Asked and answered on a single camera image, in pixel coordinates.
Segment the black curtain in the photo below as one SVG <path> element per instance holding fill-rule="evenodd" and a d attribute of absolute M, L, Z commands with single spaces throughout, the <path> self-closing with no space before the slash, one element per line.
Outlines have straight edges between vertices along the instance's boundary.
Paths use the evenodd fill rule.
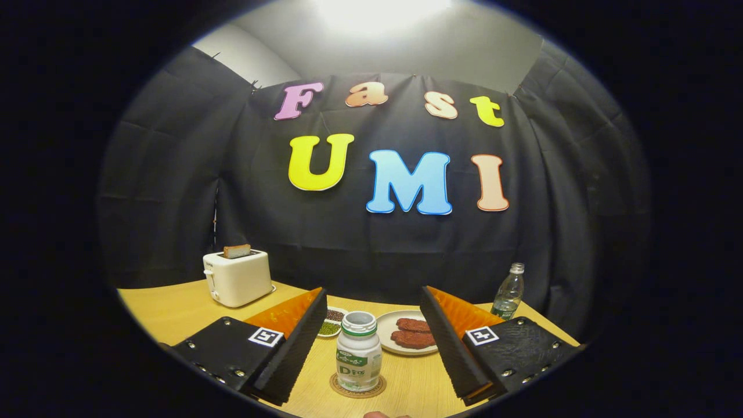
<path fill-rule="evenodd" d="M 348 90 L 368 81 L 383 83 L 388 101 L 345 105 Z M 300 117 L 273 119 L 286 86 L 314 82 L 325 88 Z M 431 116 L 426 91 L 450 95 L 458 117 Z M 499 103 L 504 126 L 479 120 L 469 102 L 478 96 Z M 322 192 L 294 187 L 289 141 L 318 136 L 311 171 L 323 173 L 325 139 L 337 133 L 354 136 L 341 181 Z M 369 213 L 369 153 L 377 149 L 397 151 L 411 172 L 425 152 L 447 154 L 452 213 L 423 215 L 415 206 L 405 213 L 394 197 L 394 212 Z M 476 154 L 503 160 L 507 210 L 476 207 Z M 253 91 L 190 48 L 130 106 L 104 167 L 100 222 L 118 287 L 200 280 L 204 254 L 249 242 L 269 253 L 274 280 L 294 286 L 417 304 L 420 287 L 431 285 L 483 303 L 521 262 L 524 300 L 578 336 L 599 324 L 587 324 L 591 309 L 604 318 L 621 302 L 648 229 L 646 164 L 629 122 L 600 83 L 548 42 L 513 96 L 412 74 L 327 76 Z"/>

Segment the blue letter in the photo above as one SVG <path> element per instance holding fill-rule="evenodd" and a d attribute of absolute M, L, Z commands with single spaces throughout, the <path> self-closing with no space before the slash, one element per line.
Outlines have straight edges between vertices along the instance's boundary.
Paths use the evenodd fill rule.
<path fill-rule="evenodd" d="M 426 152 L 418 166 L 410 174 L 397 151 L 379 149 L 369 154 L 377 165 L 374 178 L 374 198 L 366 204 L 372 213 L 390 213 L 395 204 L 389 199 L 389 188 L 395 192 L 400 207 L 410 210 L 418 192 L 423 198 L 418 203 L 418 212 L 424 215 L 448 215 L 452 205 L 447 201 L 447 164 L 450 158 L 440 152 Z"/>

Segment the pink letter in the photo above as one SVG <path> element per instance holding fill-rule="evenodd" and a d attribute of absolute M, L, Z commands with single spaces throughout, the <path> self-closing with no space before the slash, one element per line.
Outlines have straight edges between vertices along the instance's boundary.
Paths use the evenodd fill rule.
<path fill-rule="evenodd" d="M 274 120 L 298 118 L 302 113 L 297 110 L 297 105 L 307 107 L 312 101 L 313 91 L 322 91 L 322 83 L 302 84 L 300 86 L 291 86 L 284 89 L 286 97 L 281 105 L 281 110 L 273 117 Z"/>
<path fill-rule="evenodd" d="M 472 162 L 480 170 L 482 197 L 477 202 L 480 210 L 493 212 L 508 209 L 508 200 L 503 197 L 500 166 L 503 160 L 495 155 L 479 154 L 472 156 Z"/>

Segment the green label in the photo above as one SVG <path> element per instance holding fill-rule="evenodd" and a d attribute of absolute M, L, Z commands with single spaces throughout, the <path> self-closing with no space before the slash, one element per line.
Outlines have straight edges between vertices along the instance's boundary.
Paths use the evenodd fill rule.
<path fill-rule="evenodd" d="M 510 317 L 513 316 L 513 313 L 515 311 L 516 311 L 515 309 L 513 311 L 501 311 L 500 309 L 493 308 L 493 310 L 491 310 L 490 313 L 494 315 L 498 315 L 501 319 L 505 319 L 506 321 L 508 321 Z"/>
<path fill-rule="evenodd" d="M 335 358 L 341 363 L 351 364 L 357 367 L 366 366 L 367 362 L 366 357 L 356 357 L 342 350 L 335 350 Z"/>

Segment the yellow letter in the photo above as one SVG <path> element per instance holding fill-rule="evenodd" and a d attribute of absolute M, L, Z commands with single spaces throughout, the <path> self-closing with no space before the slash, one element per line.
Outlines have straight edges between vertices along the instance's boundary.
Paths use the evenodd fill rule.
<path fill-rule="evenodd" d="M 310 173 L 312 149 L 319 144 L 317 136 L 299 136 L 289 142 L 291 159 L 289 160 L 289 181 L 302 190 L 327 190 L 338 184 L 345 170 L 345 151 L 348 144 L 354 141 L 349 134 L 335 134 L 328 136 L 330 148 L 330 164 L 323 174 Z"/>
<path fill-rule="evenodd" d="M 503 120 L 501 118 L 496 118 L 494 115 L 495 112 L 493 111 L 500 110 L 501 106 L 498 106 L 497 103 L 491 102 L 489 97 L 473 97 L 470 99 L 470 103 L 474 103 L 475 106 L 477 106 L 477 115 L 480 117 L 480 120 L 486 124 L 495 127 L 504 125 Z"/>

